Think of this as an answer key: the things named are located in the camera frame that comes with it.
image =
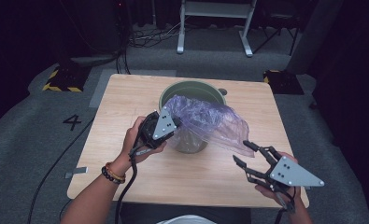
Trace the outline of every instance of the printed number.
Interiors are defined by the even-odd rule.
[[[70,118],[65,119],[63,123],[70,123],[71,124],[70,131],[73,131],[76,124],[81,123],[81,121],[78,120],[78,115],[73,115]]]

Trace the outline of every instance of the hand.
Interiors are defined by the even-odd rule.
[[[295,161],[296,163],[298,163],[298,160],[295,159],[292,155],[289,155],[285,152],[278,152],[281,156],[286,156],[290,159],[292,159],[293,161]],[[263,196],[273,199],[275,200],[275,202],[277,202],[278,204],[280,204],[280,200],[277,198],[276,194],[270,190],[270,189],[266,189],[265,187],[261,186],[261,185],[256,185],[255,189],[257,191],[259,191]],[[294,194],[294,188],[290,188],[287,191],[291,196]],[[290,199],[288,197],[286,197],[285,195],[281,194],[283,200],[287,203]],[[294,200],[301,200],[301,188],[299,187],[295,187],[295,196],[294,196]]]
[[[117,171],[117,175],[123,175],[130,167],[130,158],[129,158],[129,152],[133,148],[133,145],[135,143],[135,139],[138,134],[138,129],[141,125],[141,123],[146,119],[146,117],[138,117],[137,120],[134,123],[134,126],[128,131],[126,131],[125,139],[123,140],[123,146],[122,151],[120,155],[111,163],[111,169],[114,171],[117,171],[118,169],[123,169],[124,172]],[[166,146],[166,142],[163,142],[159,147],[151,150],[148,153],[142,154],[140,156],[135,157],[136,163],[139,163],[143,160],[145,160],[149,155],[159,153],[163,151],[163,148]]]

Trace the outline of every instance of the forearm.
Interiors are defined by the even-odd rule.
[[[312,224],[312,220],[301,199],[295,200],[295,213],[289,214],[290,224]]]
[[[130,167],[128,161],[114,161],[111,164],[116,175],[123,176]],[[99,175],[70,204],[62,223],[104,223],[112,199],[119,185]]]

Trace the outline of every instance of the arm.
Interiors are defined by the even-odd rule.
[[[120,155],[110,164],[111,171],[117,176],[124,176],[131,167],[129,161],[129,151],[135,142],[138,127],[144,120],[139,117],[132,128],[126,132],[123,147]],[[136,157],[136,162],[145,160],[150,154],[163,151],[166,143],[160,147]],[[93,182],[86,187],[68,207],[61,223],[104,223],[119,185],[99,175]]]
[[[284,154],[287,157],[292,158],[294,161],[297,161],[293,156],[280,152],[280,154]],[[263,186],[256,185],[255,189],[259,191],[263,196],[274,199],[277,203],[280,204],[277,196],[270,189],[266,189]],[[312,219],[310,218],[303,200],[301,199],[301,188],[296,187],[296,193],[294,197],[295,202],[295,213],[289,214],[289,220],[291,224],[312,224]],[[294,193],[294,188],[289,189],[288,193],[292,195]]]

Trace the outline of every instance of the wrist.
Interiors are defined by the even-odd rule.
[[[129,156],[124,158],[123,156],[119,155],[117,159],[115,159],[110,165],[109,168],[112,172],[114,172],[117,176],[124,176],[125,173],[131,168],[132,164],[129,161]]]

